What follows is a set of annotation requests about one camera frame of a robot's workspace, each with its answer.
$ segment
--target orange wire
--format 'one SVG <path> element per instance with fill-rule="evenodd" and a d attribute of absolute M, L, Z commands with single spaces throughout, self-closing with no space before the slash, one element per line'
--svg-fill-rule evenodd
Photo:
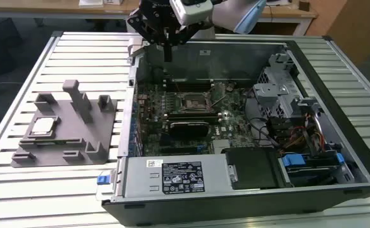
<path fill-rule="evenodd" d="M 298 126 L 298 127 L 293 128 L 290 140 L 293 140 L 293 138 L 294 138 L 294 132 L 297 129 L 306 129 L 306 127 Z"/>

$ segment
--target aluminum extrusion platform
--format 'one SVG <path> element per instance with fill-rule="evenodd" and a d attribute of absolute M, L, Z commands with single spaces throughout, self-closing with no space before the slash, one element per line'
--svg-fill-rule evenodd
<path fill-rule="evenodd" d="M 130 33 L 65 32 L 53 36 L 0 124 L 0 228 L 123 227 L 96 200 L 96 177 L 115 168 L 119 132 L 128 85 Z M 370 83 L 333 41 L 322 37 L 218 35 L 223 39 L 297 41 L 358 133 L 370 147 Z M 80 81 L 90 98 L 118 100 L 110 158 L 104 165 L 12 168 L 12 155 L 33 118 L 39 92 L 61 92 L 67 79 Z M 302 84 L 310 93 L 309 85 Z M 230 219 L 170 227 L 370 227 L 370 198 L 357 199 L 323 212 Z"/>

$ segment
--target power supply label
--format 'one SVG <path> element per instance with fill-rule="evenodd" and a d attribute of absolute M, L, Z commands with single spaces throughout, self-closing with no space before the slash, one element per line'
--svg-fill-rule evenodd
<path fill-rule="evenodd" d="M 204 192 L 200 161 L 163 163 L 162 178 L 164 194 Z"/>

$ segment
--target blue connector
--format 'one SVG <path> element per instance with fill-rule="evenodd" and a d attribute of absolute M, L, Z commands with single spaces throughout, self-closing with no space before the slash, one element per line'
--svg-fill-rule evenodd
<path fill-rule="evenodd" d="M 110 184 L 110 175 L 99 176 L 98 177 L 98 185 L 106 185 Z"/>
<path fill-rule="evenodd" d="M 283 165 L 286 167 L 291 165 L 306 165 L 305 158 L 301 154 L 287 154 L 283 158 Z"/>
<path fill-rule="evenodd" d="M 203 148 L 204 148 L 204 145 L 198 145 L 198 153 L 202 152 Z"/>
<path fill-rule="evenodd" d="M 345 163 L 345 157 L 343 157 L 342 153 L 337 153 L 337 159 L 338 159 L 338 162 L 339 162 L 341 164 Z"/>

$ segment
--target wooden desk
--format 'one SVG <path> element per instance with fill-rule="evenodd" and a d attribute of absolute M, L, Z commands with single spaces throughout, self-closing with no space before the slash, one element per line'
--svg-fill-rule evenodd
<path fill-rule="evenodd" d="M 140 0 L 124 0 L 122 5 L 106 4 L 102 8 L 79 8 L 79 0 L 0 0 L 0 12 L 123 14 L 139 6 Z"/>
<path fill-rule="evenodd" d="M 0 0 L 0 17 L 126 19 L 140 0 L 124 0 L 122 5 L 106 4 L 102 8 L 79 8 L 79 0 Z M 259 22 L 298 23 L 294 35 L 305 35 L 315 12 L 291 9 L 289 6 L 266 7 Z"/>

